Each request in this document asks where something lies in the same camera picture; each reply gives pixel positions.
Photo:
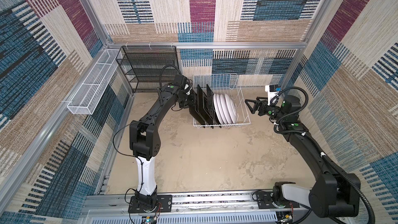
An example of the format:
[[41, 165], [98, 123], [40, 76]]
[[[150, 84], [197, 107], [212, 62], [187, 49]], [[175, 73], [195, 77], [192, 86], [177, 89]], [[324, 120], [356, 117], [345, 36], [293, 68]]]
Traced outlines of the floral square plate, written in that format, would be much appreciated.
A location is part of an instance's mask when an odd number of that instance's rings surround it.
[[198, 113], [203, 119], [202, 125], [210, 125], [213, 128], [214, 120], [208, 110], [207, 95], [200, 85], [197, 85], [197, 102], [198, 102]]

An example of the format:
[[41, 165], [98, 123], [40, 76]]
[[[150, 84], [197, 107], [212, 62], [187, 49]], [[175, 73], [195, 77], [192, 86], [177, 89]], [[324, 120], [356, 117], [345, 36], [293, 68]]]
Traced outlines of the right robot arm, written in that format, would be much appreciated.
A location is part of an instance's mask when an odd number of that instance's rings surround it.
[[320, 218], [337, 220], [339, 217], [356, 217], [360, 202], [365, 202], [359, 178], [345, 172], [320, 147], [309, 129], [299, 120], [299, 113], [308, 102], [300, 103], [298, 97], [288, 95], [278, 106], [277, 96], [246, 99], [253, 114], [269, 116], [274, 131], [282, 135], [302, 156], [315, 177], [315, 184], [307, 189], [295, 183], [276, 182], [272, 199], [277, 206], [296, 202], [312, 210]]

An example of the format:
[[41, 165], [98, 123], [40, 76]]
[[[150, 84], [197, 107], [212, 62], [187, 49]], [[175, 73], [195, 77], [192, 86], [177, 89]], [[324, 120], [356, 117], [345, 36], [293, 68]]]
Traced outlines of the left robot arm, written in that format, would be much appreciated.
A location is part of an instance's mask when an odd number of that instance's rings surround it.
[[161, 148], [159, 126], [167, 112], [185, 106], [191, 86], [170, 83], [158, 89], [158, 99], [140, 120], [129, 127], [130, 150], [138, 165], [138, 188], [132, 203], [152, 211], [157, 207], [157, 184], [154, 176], [155, 156]]

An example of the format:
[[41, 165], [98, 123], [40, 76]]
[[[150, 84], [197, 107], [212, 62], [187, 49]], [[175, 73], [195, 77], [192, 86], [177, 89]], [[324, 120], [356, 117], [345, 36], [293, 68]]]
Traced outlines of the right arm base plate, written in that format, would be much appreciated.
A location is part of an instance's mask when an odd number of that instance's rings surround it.
[[296, 209], [300, 208], [300, 205], [296, 202], [284, 202], [284, 203], [275, 203], [272, 199], [271, 191], [264, 190], [256, 190], [252, 194], [252, 199], [257, 202], [259, 209], [272, 209], [272, 208], [286, 208], [286, 209]]

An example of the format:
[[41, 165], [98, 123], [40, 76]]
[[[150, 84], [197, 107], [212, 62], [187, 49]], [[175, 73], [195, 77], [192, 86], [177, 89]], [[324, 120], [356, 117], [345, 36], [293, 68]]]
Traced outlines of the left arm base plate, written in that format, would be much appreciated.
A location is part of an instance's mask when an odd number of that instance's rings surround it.
[[133, 196], [130, 200], [128, 213], [155, 213], [158, 209], [160, 209], [161, 213], [169, 213], [172, 210], [172, 203], [172, 195]]

